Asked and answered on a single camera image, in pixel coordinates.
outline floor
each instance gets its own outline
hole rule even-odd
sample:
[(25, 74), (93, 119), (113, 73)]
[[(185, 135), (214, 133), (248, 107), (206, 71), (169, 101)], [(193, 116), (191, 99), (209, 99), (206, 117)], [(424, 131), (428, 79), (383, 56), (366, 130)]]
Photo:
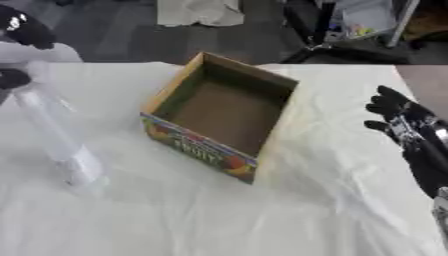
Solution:
[[(245, 24), (210, 28), (167, 28), (156, 24), (156, 0), (115, 2), (78, 0), (59, 7), (51, 0), (0, 0), (27, 11), (50, 26), (59, 41), (69, 44), (89, 62), (162, 61), (185, 64), (198, 51), (209, 51), (250, 64), (278, 63), (302, 45), (291, 28), (282, 26), (281, 5), (276, 0), (242, 0)], [(307, 0), (296, 0), (303, 14), (311, 14)], [(369, 48), (407, 55), (413, 64), (448, 64), (448, 44), (431, 44), (418, 52), (406, 44), (393, 50), (363, 42)], [(346, 63), (314, 58), (308, 63)]]

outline white tablecloth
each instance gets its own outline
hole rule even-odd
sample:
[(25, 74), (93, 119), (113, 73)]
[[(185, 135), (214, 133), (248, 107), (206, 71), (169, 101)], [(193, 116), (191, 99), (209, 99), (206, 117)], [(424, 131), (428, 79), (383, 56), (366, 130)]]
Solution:
[(253, 186), (148, 139), (139, 108), (180, 68), (34, 64), (76, 109), (109, 169), (101, 195), (64, 187), (12, 98), (0, 107), (0, 255), (443, 255), (432, 202), (362, 122), (394, 67), (267, 65), (301, 81)]

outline cardboard box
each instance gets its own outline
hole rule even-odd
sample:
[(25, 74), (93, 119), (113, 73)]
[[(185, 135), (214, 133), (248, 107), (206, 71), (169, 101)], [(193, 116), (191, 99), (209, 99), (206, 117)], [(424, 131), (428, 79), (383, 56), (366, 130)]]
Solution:
[(252, 183), (297, 81), (209, 53), (143, 108), (150, 137)]

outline plastic bottle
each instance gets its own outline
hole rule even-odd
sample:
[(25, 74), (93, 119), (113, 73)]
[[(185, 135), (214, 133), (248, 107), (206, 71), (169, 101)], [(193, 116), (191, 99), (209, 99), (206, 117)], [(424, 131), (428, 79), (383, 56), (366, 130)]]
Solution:
[(69, 185), (85, 187), (104, 178), (102, 163), (77, 135), (60, 99), (16, 69), (0, 69), (0, 88), (11, 90)]

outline mechanical hand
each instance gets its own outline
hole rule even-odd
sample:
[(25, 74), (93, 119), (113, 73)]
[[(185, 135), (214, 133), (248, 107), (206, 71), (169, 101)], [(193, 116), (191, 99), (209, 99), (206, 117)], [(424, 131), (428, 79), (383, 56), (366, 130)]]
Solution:
[(423, 191), (435, 198), (448, 186), (448, 125), (434, 113), (385, 86), (378, 87), (366, 109), (384, 122), (366, 121), (367, 128), (387, 134), (403, 148), (403, 157)]
[(44, 24), (30, 15), (0, 4), (0, 30), (10, 39), (22, 45), (38, 49), (52, 49), (55, 35)]

